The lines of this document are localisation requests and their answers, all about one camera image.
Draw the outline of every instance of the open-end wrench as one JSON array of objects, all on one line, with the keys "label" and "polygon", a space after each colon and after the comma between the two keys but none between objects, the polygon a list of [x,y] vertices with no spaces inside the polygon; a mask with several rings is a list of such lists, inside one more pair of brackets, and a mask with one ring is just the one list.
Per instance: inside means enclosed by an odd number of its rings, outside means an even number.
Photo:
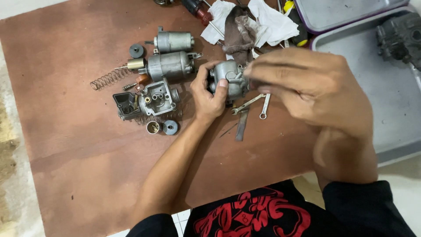
[{"label": "open-end wrench", "polygon": [[236,115],[238,112],[240,112],[240,110],[244,109],[245,107],[249,106],[251,103],[255,102],[256,100],[262,98],[262,97],[266,97],[266,94],[260,94],[256,97],[254,97],[253,99],[251,99],[249,102],[243,104],[242,106],[238,107],[238,108],[233,108],[232,111],[232,115]]},{"label": "open-end wrench", "polygon": [[266,119],[266,110],[267,110],[267,106],[269,105],[269,99],[270,99],[270,94],[266,94],[266,99],[264,99],[264,104],[263,104],[263,110],[262,113],[260,114],[260,119]]}]

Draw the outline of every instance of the metal tray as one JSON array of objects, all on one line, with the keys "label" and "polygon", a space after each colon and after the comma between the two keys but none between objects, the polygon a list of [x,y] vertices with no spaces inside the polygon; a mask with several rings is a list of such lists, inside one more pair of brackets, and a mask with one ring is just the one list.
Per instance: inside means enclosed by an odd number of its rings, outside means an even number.
[{"label": "metal tray", "polygon": [[379,163],[421,151],[419,72],[378,55],[376,26],[412,11],[397,8],[317,36],[310,48],[346,58],[374,111],[374,148]]},{"label": "metal tray", "polygon": [[294,0],[309,32],[321,34],[394,8],[409,0]]}]

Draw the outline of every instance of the silver starter motor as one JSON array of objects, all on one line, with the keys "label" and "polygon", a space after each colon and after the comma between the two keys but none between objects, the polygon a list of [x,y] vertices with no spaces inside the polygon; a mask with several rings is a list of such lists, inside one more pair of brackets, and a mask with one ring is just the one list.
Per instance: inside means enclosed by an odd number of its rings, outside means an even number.
[{"label": "silver starter motor", "polygon": [[170,89],[167,81],[149,84],[140,91],[139,107],[147,116],[176,110],[177,103],[180,103],[179,92],[177,88]]},{"label": "silver starter motor", "polygon": [[203,54],[192,52],[175,52],[169,54],[154,54],[148,58],[145,68],[139,69],[139,73],[147,73],[153,81],[182,79],[188,74],[195,73],[194,59]]},{"label": "silver starter motor", "polygon": [[234,100],[244,97],[249,91],[248,79],[243,77],[243,70],[243,66],[237,64],[234,60],[218,63],[214,69],[209,71],[213,81],[209,82],[208,90],[215,93],[218,82],[221,79],[226,79],[228,81],[226,104],[231,105]]},{"label": "silver starter motor", "polygon": [[160,53],[191,52],[195,45],[195,40],[190,32],[164,31],[162,26],[158,26],[158,34],[154,41],[145,41],[145,44],[153,44]]}]

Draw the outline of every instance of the ring wrench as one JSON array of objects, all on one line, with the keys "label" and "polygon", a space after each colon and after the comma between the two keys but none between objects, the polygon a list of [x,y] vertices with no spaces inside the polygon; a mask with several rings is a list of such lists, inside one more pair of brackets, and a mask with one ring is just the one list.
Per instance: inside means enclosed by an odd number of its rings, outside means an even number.
[{"label": "ring wrench", "polygon": [[262,98],[262,97],[266,97],[266,94],[260,94],[256,97],[254,97],[253,99],[251,99],[249,102],[243,104],[242,106],[238,107],[238,108],[233,108],[232,111],[232,115],[236,115],[238,112],[240,112],[240,110],[243,110],[245,107],[249,106],[251,103],[255,102],[256,100]]},{"label": "ring wrench", "polygon": [[266,94],[266,99],[264,99],[264,104],[263,104],[263,110],[262,113],[260,114],[260,119],[266,119],[266,110],[267,110],[267,106],[269,105],[269,99],[270,99],[270,94]]}]

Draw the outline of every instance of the brown wooden workbench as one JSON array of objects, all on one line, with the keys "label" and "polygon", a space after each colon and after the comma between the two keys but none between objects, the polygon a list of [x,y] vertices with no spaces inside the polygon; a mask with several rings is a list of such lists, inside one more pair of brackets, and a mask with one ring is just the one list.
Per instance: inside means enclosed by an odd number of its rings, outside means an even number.
[{"label": "brown wooden workbench", "polygon": [[[176,136],[149,135],[117,116],[111,95],[136,75],[101,92],[89,82],[126,63],[129,46],[153,39],[158,25],[191,31],[195,50],[204,54],[198,65],[225,58],[219,46],[200,38],[204,26],[180,3],[70,0],[0,21],[47,237],[99,237],[130,227],[144,178]],[[146,48],[151,54],[152,46]],[[182,129],[194,113],[189,83],[173,85],[186,105]],[[251,106],[243,142],[234,141],[235,129],[219,138],[238,116],[227,110],[215,121],[178,194],[177,210],[312,169],[317,131],[291,118],[274,97],[268,118],[260,120],[263,101]]]}]

